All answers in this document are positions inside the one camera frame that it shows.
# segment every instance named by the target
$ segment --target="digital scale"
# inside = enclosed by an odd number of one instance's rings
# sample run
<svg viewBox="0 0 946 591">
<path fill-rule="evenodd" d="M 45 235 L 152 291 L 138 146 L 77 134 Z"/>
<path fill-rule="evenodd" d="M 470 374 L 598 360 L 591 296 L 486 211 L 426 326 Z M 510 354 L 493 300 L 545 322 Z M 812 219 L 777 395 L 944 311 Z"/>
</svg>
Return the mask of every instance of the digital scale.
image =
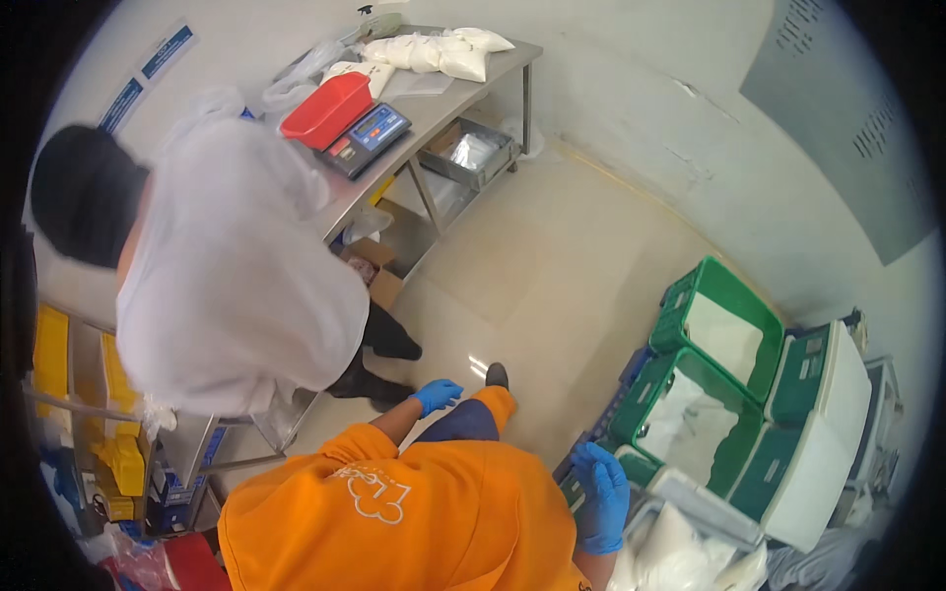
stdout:
<svg viewBox="0 0 946 591">
<path fill-rule="evenodd" d="M 354 179 L 410 127 L 410 119 L 391 105 L 378 103 L 327 150 L 315 153 L 348 179 Z"/>
</svg>

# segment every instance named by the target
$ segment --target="red container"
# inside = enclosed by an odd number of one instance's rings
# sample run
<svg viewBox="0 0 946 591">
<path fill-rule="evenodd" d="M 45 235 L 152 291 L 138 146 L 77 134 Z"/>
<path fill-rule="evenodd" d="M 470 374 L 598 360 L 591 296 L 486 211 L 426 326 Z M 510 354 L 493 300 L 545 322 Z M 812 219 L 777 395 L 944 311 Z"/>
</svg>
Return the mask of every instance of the red container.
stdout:
<svg viewBox="0 0 946 591">
<path fill-rule="evenodd" d="M 326 80 L 283 119 L 279 129 L 288 139 L 299 140 L 321 152 L 373 104 L 368 77 L 349 72 Z"/>
</svg>

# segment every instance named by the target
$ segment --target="person's right hand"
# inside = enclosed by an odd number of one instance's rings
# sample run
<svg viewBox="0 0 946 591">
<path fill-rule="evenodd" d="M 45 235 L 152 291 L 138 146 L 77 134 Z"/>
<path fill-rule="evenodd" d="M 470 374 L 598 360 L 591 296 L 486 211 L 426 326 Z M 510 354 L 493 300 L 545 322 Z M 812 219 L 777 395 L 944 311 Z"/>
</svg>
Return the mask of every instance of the person's right hand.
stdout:
<svg viewBox="0 0 946 591">
<path fill-rule="evenodd" d="M 575 476 L 585 489 L 578 546 L 588 554 L 617 552 L 623 545 L 631 487 L 617 458 L 596 443 L 579 443 L 571 454 Z"/>
<path fill-rule="evenodd" d="M 455 406 L 457 403 L 454 400 L 460 398 L 463 391 L 462 387 L 448 379 L 435 379 L 417 393 L 411 394 L 411 398 L 419 400 L 421 406 L 424 407 L 420 415 L 423 419 L 435 410 Z"/>
</svg>

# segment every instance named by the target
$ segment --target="black pants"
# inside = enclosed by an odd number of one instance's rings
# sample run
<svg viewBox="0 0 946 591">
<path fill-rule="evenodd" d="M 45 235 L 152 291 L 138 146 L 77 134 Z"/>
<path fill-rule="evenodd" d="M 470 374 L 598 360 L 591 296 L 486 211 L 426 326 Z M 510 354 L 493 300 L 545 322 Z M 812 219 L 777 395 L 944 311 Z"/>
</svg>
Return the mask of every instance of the black pants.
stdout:
<svg viewBox="0 0 946 591">
<path fill-rule="evenodd" d="M 371 347 L 375 355 L 416 361 L 422 350 L 404 330 L 401 323 L 381 306 L 370 303 L 368 322 L 364 326 L 361 347 L 337 382 L 327 388 L 336 398 L 371 398 L 374 401 L 396 404 L 414 393 L 414 389 L 378 377 L 364 368 L 363 348 Z"/>
</svg>

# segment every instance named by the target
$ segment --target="open cardboard box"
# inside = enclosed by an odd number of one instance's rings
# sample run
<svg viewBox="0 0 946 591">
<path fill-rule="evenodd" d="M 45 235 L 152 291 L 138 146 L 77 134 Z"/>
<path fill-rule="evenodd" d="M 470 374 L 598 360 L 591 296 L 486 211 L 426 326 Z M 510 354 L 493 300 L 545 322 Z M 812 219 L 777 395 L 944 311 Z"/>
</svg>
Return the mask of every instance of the open cardboard box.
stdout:
<svg viewBox="0 0 946 591">
<path fill-rule="evenodd" d="M 368 286 L 368 293 L 371 299 L 385 310 L 390 310 L 397 294 L 404 287 L 404 282 L 394 276 L 393 273 L 384 269 L 384 266 L 394 260 L 394 251 L 378 244 L 369 238 L 362 238 L 358 242 L 349 244 L 344 248 L 339 257 L 348 262 L 352 256 L 360 256 L 377 266 L 378 271 L 371 285 Z"/>
</svg>

